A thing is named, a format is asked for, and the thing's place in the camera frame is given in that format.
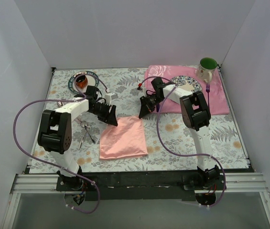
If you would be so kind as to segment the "salmon pink cloth napkin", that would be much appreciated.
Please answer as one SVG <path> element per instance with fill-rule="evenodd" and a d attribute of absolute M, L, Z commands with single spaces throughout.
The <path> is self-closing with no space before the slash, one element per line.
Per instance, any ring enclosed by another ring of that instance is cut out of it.
<path fill-rule="evenodd" d="M 108 125 L 102 132 L 99 159 L 114 160 L 148 155 L 143 121 L 135 116 L 121 117 L 118 126 Z"/>

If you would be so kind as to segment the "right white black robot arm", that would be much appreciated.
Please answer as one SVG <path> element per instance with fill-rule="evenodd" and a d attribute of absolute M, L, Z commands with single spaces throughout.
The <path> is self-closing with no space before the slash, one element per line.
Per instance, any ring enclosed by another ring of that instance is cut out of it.
<path fill-rule="evenodd" d="M 220 170 L 222 169 L 219 161 L 211 155 L 212 148 L 210 143 L 209 124 L 211 113 L 209 106 L 201 91 L 190 92 L 177 86 L 176 83 L 160 76 L 151 76 L 144 79 L 147 81 L 152 79 L 154 92 L 146 94 L 140 98 L 141 108 L 139 118 L 157 111 L 156 131 L 158 139 L 165 150 L 175 156 L 181 157 L 197 157 L 197 172 L 194 179 L 194 185 L 200 186 L 202 189 L 210 189 L 220 178 Z M 196 153 L 191 155 L 182 155 L 174 153 L 168 149 L 161 139 L 159 130 L 159 120 L 162 107 L 167 99 L 180 105 L 182 119 L 185 126 L 190 130 Z"/>

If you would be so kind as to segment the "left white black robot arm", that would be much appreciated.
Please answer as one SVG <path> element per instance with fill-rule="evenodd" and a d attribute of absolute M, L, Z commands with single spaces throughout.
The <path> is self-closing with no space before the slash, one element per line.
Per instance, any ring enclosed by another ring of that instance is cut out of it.
<path fill-rule="evenodd" d="M 81 176 L 81 168 L 74 159 L 69 148 L 72 143 L 72 122 L 82 113 L 89 112 L 97 116 L 98 120 L 112 126 L 118 126 L 116 119 L 116 106 L 112 100 L 118 96 L 114 93 L 106 93 L 98 97 L 98 89 L 88 86 L 83 98 L 82 95 L 74 98 L 55 110 L 44 110 L 37 138 L 38 145 L 55 159 L 57 165 L 62 168 L 58 175 L 65 187 L 78 191 L 83 187 L 84 180 Z"/>

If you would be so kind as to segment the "green inside floral mug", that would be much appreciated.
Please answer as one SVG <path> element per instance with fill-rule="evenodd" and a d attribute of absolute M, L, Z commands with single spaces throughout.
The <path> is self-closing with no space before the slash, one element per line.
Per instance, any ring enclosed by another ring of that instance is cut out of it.
<path fill-rule="evenodd" d="M 205 57 L 200 60 L 195 74 L 201 81 L 204 81 L 205 83 L 210 83 L 212 81 L 213 74 L 216 68 L 216 60 L 210 57 Z"/>

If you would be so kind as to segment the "purple plastic knife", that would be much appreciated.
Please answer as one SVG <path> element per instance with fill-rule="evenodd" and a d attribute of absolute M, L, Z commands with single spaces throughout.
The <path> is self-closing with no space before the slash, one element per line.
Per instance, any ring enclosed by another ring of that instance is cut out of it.
<path fill-rule="evenodd" d="M 159 109 L 160 109 L 160 104 L 158 103 L 158 104 L 156 105 L 156 112 L 159 112 Z"/>

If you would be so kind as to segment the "floral tablecloth mat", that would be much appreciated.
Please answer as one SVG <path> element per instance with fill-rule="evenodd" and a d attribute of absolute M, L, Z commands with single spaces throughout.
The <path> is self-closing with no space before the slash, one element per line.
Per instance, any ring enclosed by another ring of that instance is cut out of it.
<path fill-rule="evenodd" d="M 137 90 L 137 86 L 144 79 L 145 71 L 145 68 L 95 70 L 95 73 L 102 80 L 100 89 L 108 87 L 111 92 L 118 95 L 118 98 L 113 102 L 117 107 L 117 117 L 139 114 L 141 93 Z M 156 131 L 156 114 L 148 115 L 143 119 L 148 155 L 140 158 L 114 160 L 99 159 L 99 140 L 106 125 L 90 113 L 83 114 L 81 119 L 90 123 L 89 132 L 96 141 L 93 144 L 87 134 L 81 149 L 78 150 L 85 129 L 77 122 L 73 122 L 73 140 L 70 151 L 84 172 L 196 169 L 197 160 L 194 156 L 175 156 L 163 148 Z M 232 114 L 213 116 L 209 128 L 213 155 L 223 168 L 248 169 L 248 156 L 243 150 Z M 182 155 L 195 153 L 194 140 L 180 114 L 162 114 L 159 120 L 159 130 L 165 146 L 174 153 Z"/>

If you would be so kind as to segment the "silver fork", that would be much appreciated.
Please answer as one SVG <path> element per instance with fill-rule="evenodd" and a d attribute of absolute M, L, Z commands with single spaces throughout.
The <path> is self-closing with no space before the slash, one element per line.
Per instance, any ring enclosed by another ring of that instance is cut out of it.
<path fill-rule="evenodd" d="M 90 129 L 90 127 L 89 127 L 88 125 L 85 125 L 86 133 L 89 135 L 89 137 L 90 137 L 92 143 L 95 144 L 96 141 L 95 141 L 95 139 L 92 137 L 92 135 L 90 134 L 89 129 Z"/>

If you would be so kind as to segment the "green rimmed white saucer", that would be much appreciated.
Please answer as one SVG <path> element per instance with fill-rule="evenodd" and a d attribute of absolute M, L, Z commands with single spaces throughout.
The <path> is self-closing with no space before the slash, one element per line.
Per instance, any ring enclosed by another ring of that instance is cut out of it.
<path fill-rule="evenodd" d="M 88 83 L 87 83 L 87 86 L 84 87 L 83 89 L 79 88 L 76 86 L 75 84 L 75 80 L 76 80 L 76 76 L 80 75 L 80 74 L 85 74 L 87 76 L 87 79 L 88 79 Z M 85 92 L 87 87 L 88 86 L 95 86 L 95 87 L 98 87 L 99 85 L 99 77 L 96 73 L 94 72 L 91 72 L 91 71 L 83 71 L 83 72 L 77 72 L 75 73 L 70 79 L 69 79 L 69 82 L 68 82 L 68 88 L 71 92 L 77 94 L 78 93 L 78 89 L 81 91 L 81 92 Z"/>

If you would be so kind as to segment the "small brown cup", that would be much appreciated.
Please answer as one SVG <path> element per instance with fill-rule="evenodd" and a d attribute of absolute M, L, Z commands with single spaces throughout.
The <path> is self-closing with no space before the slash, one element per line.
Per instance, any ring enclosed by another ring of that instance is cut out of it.
<path fill-rule="evenodd" d="M 77 87 L 83 89 L 84 87 L 87 86 L 87 83 L 88 83 L 88 79 L 85 74 L 80 74 L 76 76 L 75 84 Z"/>

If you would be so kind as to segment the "large silver spoon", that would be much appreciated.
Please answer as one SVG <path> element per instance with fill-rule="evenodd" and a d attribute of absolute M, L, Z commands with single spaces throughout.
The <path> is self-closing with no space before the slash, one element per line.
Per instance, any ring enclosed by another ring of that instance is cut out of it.
<path fill-rule="evenodd" d="M 63 102 L 61 102 L 61 101 L 58 101 L 56 104 L 58 107 L 62 107 L 64 105 Z"/>

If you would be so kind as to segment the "blue floral patterned plate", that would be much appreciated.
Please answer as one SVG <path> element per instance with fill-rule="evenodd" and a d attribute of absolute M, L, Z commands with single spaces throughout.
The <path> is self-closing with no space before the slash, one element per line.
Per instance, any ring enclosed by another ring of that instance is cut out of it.
<path fill-rule="evenodd" d="M 171 81 L 177 85 L 175 90 L 172 92 L 172 95 L 176 95 L 177 98 L 192 95 L 195 92 L 202 91 L 202 86 L 200 83 L 190 76 L 175 76 L 171 79 Z"/>

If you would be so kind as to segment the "purple plastic fork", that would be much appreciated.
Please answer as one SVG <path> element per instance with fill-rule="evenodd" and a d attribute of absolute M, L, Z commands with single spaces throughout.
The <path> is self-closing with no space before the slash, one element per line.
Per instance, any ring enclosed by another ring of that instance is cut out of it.
<path fill-rule="evenodd" d="M 210 94 L 210 83 L 207 83 L 206 84 L 206 92 L 207 92 L 207 99 L 208 99 L 208 101 L 209 101 L 209 94 Z"/>

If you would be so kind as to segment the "pink rose placemat cloth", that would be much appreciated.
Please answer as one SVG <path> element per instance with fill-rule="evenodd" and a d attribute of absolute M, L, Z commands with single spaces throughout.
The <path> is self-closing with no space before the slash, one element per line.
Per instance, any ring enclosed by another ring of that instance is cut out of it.
<path fill-rule="evenodd" d="M 145 72 L 144 77 L 160 76 L 171 80 L 175 76 L 186 75 L 196 79 L 202 86 L 202 92 L 207 99 L 205 90 L 206 83 L 198 79 L 195 74 L 196 68 L 173 65 L 151 65 Z M 215 70 L 210 83 L 209 105 L 211 115 L 226 115 L 229 113 L 225 92 L 221 83 L 218 70 Z"/>

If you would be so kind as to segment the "aluminium frame rail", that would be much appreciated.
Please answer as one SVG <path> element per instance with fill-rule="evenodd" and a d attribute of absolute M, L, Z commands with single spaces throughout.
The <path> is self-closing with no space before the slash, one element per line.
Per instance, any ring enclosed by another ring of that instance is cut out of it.
<path fill-rule="evenodd" d="M 58 175 L 16 175 L 11 194 L 16 193 L 54 193 Z M 226 192 L 268 192 L 268 186 L 262 173 L 226 174 Z"/>

